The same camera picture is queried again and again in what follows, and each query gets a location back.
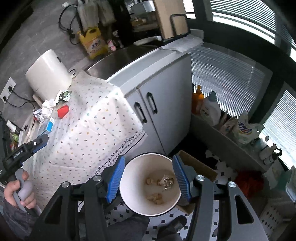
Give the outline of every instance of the bolt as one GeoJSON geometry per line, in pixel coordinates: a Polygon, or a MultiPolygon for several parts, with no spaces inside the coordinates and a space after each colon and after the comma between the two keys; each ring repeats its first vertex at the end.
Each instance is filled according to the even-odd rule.
{"type": "Polygon", "coordinates": [[[63,188],[67,188],[67,187],[69,187],[69,185],[70,185],[70,183],[68,183],[68,182],[63,182],[62,183],[63,188]]]}
{"type": "Polygon", "coordinates": [[[102,180],[102,177],[101,177],[101,176],[94,176],[94,177],[93,177],[93,180],[94,180],[95,182],[99,182],[100,180],[102,180]]]}
{"type": "Polygon", "coordinates": [[[203,175],[197,175],[195,178],[201,182],[204,181],[204,179],[205,179],[205,177],[203,175]]]}
{"type": "Polygon", "coordinates": [[[235,182],[229,182],[228,185],[231,187],[231,188],[235,188],[237,185],[235,184],[235,182]]]}

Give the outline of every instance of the white cabinet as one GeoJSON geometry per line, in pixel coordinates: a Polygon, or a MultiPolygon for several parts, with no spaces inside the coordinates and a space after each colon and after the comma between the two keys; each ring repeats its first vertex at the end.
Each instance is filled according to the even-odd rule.
{"type": "Polygon", "coordinates": [[[192,95],[190,55],[176,60],[137,88],[168,155],[189,131],[192,95]]]}
{"type": "Polygon", "coordinates": [[[139,147],[132,148],[130,151],[128,151],[124,155],[125,159],[129,162],[135,156],[146,152],[157,152],[160,154],[164,154],[161,142],[157,136],[156,130],[154,128],[152,120],[150,119],[139,90],[135,90],[134,92],[129,93],[126,96],[126,99],[142,122],[143,129],[146,132],[147,137],[143,140],[143,143],[139,147]]]}

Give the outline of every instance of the white patterned tablecloth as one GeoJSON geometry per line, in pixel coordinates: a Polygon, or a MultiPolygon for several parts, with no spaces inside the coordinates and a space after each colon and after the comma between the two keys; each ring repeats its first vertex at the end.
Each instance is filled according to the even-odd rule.
{"type": "Polygon", "coordinates": [[[69,113],[53,111],[47,146],[24,163],[41,209],[62,182],[86,182],[146,136],[118,87],[80,72],[69,90],[69,113]]]}

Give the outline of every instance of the white appliance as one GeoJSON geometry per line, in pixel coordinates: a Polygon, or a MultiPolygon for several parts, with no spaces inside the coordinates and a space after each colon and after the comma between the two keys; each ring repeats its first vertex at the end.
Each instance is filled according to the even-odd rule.
{"type": "Polygon", "coordinates": [[[72,75],[53,50],[47,50],[25,74],[31,88],[43,100],[55,99],[72,83],[72,75]]]}

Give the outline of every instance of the human hand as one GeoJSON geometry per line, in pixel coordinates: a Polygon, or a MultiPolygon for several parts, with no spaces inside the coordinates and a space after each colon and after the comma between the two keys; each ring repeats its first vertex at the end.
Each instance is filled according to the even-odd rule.
{"type": "MultiPolygon", "coordinates": [[[[29,177],[29,174],[26,171],[23,171],[22,178],[26,181],[29,177]]],[[[4,198],[8,203],[12,206],[18,208],[17,203],[13,197],[13,192],[17,191],[20,188],[20,181],[16,180],[13,182],[9,182],[4,189],[4,198]]],[[[32,209],[36,206],[36,199],[34,197],[34,193],[32,192],[25,201],[20,201],[21,205],[28,209],[32,209]]]]}

